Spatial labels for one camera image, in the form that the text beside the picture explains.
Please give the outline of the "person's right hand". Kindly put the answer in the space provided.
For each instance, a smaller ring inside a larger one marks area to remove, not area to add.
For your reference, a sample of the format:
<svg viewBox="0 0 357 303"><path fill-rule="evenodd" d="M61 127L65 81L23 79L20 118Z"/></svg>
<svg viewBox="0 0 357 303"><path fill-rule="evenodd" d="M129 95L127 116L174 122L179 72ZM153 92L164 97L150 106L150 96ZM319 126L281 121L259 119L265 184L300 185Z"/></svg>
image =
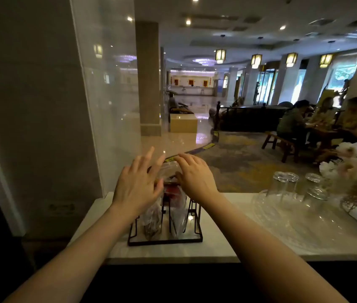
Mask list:
<svg viewBox="0 0 357 303"><path fill-rule="evenodd" d="M186 178L183 191L192 200L208 209L220 198L213 174L205 161L187 153L178 154L175 161Z"/></svg>

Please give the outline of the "clear bag with red contents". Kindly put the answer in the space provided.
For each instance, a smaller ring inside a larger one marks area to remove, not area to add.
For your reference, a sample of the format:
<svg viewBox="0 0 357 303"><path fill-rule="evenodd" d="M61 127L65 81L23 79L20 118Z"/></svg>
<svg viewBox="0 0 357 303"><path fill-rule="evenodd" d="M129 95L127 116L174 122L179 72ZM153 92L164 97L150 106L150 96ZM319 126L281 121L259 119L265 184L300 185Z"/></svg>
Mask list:
<svg viewBox="0 0 357 303"><path fill-rule="evenodd" d="M169 214L169 232L174 239L180 239L186 231L188 221L187 195L181 188L176 173L181 168L176 161L163 163L158 178L163 179L164 190L161 205L167 205Z"/></svg>

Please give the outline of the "yellow black floor strip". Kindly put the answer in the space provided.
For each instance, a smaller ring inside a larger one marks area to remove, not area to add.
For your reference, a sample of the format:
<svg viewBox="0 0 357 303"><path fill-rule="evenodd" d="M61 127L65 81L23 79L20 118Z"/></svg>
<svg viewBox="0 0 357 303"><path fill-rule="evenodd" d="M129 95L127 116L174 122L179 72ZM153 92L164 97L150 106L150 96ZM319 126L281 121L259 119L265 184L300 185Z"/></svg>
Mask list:
<svg viewBox="0 0 357 303"><path fill-rule="evenodd" d="M216 142L210 142L208 143L207 145L205 146L202 146L202 147L199 147L197 149L193 149L191 151L187 151L185 153L187 154L191 154L191 155L195 155L195 154L198 154L198 153L201 153L203 151L206 151L207 149L210 149L212 147L216 146ZM168 162L172 162L174 161L175 157L178 156L178 154L175 154L175 155L172 155L170 157L167 157L165 160L164 160L164 163L168 163Z"/></svg>

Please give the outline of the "beige stone block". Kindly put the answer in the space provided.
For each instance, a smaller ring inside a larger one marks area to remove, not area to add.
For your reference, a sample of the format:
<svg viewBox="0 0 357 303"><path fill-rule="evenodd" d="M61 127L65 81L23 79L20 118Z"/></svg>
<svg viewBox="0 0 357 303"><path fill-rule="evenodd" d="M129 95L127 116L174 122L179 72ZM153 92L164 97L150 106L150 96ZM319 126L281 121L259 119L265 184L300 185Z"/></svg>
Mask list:
<svg viewBox="0 0 357 303"><path fill-rule="evenodd" d="M194 114L170 114L171 133L197 133L198 119Z"/></svg>

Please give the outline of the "square stone column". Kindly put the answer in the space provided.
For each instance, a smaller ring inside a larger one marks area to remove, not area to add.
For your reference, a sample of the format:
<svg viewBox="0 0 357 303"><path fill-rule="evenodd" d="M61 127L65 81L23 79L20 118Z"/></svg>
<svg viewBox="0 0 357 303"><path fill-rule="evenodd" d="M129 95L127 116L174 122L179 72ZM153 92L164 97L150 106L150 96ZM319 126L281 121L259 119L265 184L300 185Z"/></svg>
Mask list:
<svg viewBox="0 0 357 303"><path fill-rule="evenodd" d="M135 22L141 135L161 136L160 41L156 22Z"/></svg>

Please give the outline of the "reception counter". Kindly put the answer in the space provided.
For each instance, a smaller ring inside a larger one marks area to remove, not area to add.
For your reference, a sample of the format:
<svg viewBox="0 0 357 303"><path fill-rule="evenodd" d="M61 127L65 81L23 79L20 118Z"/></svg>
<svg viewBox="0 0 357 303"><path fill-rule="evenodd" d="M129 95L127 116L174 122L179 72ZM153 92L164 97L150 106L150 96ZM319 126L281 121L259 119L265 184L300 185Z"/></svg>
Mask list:
<svg viewBox="0 0 357 303"><path fill-rule="evenodd" d="M182 96L214 96L215 89L212 87L198 86L172 86L168 91Z"/></svg>

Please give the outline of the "dark lounge partition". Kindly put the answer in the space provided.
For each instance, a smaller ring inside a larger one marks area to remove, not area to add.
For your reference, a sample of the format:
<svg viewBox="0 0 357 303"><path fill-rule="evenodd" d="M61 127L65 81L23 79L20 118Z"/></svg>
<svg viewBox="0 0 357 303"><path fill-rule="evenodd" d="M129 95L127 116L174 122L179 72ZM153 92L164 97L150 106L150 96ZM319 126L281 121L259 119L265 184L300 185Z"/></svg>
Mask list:
<svg viewBox="0 0 357 303"><path fill-rule="evenodd" d="M276 131L280 119L287 110L287 107L271 105L221 107L219 131Z"/></svg>

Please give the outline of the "tall clear drinking glass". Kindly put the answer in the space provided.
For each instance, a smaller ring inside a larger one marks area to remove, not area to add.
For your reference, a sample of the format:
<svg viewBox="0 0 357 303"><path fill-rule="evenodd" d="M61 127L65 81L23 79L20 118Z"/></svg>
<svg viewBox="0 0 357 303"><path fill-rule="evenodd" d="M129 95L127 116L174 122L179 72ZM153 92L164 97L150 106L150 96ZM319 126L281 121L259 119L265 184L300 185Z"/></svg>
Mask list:
<svg viewBox="0 0 357 303"><path fill-rule="evenodd" d="M289 178L288 173L280 171L274 172L271 186L267 191L266 197L276 202L281 201L287 190Z"/></svg>
<svg viewBox="0 0 357 303"><path fill-rule="evenodd" d="M299 176L295 173L287 172L287 193L292 197L296 198L297 197L297 186L299 182Z"/></svg>

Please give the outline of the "round ceiling chandelier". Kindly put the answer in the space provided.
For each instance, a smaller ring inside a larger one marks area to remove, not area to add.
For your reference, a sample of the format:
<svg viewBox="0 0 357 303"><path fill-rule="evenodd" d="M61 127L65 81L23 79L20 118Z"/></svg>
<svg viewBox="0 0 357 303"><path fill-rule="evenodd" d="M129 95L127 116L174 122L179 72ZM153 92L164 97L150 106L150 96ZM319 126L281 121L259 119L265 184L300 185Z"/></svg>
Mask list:
<svg viewBox="0 0 357 303"><path fill-rule="evenodd" d="M215 66L217 64L216 60L209 58L196 58L192 60L194 63L197 63L201 66Z"/></svg>

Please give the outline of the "clear glass tray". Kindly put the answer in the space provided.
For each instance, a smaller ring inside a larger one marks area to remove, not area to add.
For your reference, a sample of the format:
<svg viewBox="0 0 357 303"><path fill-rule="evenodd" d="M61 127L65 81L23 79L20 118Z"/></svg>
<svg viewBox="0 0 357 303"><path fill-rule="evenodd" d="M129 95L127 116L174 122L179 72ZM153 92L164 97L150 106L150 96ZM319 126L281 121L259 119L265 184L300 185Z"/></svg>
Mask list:
<svg viewBox="0 0 357 303"><path fill-rule="evenodd" d="M346 230L337 215L327 208L315 208L286 196L266 196L267 190L252 197L252 209L258 223L293 248L323 253L344 248Z"/></svg>

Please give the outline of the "glass revolving door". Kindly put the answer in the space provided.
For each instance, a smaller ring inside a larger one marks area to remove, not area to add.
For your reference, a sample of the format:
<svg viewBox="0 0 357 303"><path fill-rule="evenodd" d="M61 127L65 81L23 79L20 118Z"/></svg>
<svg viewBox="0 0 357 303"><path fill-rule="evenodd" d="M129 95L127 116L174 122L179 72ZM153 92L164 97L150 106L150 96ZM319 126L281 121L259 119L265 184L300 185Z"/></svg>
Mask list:
<svg viewBox="0 0 357 303"><path fill-rule="evenodd" d="M277 80L278 69L268 69L267 71L261 71L258 74L257 82L257 98L256 104L262 105L263 103L271 104L273 93L275 90L275 84Z"/></svg>

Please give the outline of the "wooden dining table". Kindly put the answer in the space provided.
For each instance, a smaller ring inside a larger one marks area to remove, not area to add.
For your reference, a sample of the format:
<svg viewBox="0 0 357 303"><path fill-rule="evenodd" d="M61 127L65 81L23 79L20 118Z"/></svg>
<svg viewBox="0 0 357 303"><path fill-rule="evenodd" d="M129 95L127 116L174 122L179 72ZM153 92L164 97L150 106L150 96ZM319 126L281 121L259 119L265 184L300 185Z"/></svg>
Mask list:
<svg viewBox="0 0 357 303"><path fill-rule="evenodd" d="M316 154L320 154L332 149L333 139L342 140L341 132L334 130L324 130L319 127L313 127L307 137L307 141L312 142L313 145L316 145L318 142L320 142L320 145L315 150Z"/></svg>

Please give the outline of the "white and pink flower bouquet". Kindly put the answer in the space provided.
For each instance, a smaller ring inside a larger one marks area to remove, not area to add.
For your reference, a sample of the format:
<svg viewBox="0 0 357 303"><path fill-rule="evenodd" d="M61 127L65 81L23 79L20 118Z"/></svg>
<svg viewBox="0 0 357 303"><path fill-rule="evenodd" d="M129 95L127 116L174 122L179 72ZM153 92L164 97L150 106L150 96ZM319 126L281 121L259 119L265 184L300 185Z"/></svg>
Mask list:
<svg viewBox="0 0 357 303"><path fill-rule="evenodd" d="M357 208L357 142L341 142L323 151L315 160L323 178L324 189L339 197L344 209Z"/></svg>

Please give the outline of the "dark wooden post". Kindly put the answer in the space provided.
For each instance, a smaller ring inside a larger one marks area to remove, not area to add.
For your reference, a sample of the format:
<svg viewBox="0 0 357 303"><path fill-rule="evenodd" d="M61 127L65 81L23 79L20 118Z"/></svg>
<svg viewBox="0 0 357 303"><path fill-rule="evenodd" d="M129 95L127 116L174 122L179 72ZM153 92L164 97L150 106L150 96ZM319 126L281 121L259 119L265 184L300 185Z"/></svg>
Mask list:
<svg viewBox="0 0 357 303"><path fill-rule="evenodd" d="M217 143L219 140L220 109L221 109L221 101L218 101L216 105L216 113L214 116L214 127L213 127L213 134L212 134L213 143Z"/></svg>

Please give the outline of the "wall power socket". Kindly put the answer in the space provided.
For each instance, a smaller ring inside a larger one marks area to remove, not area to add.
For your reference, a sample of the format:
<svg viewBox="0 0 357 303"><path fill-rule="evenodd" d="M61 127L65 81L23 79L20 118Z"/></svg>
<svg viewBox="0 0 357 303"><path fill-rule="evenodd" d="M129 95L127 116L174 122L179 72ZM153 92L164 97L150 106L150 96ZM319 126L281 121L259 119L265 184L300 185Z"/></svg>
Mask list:
<svg viewBox="0 0 357 303"><path fill-rule="evenodd" d="M68 217L75 214L76 206L68 202L50 202L46 205L45 213L50 217Z"/></svg>

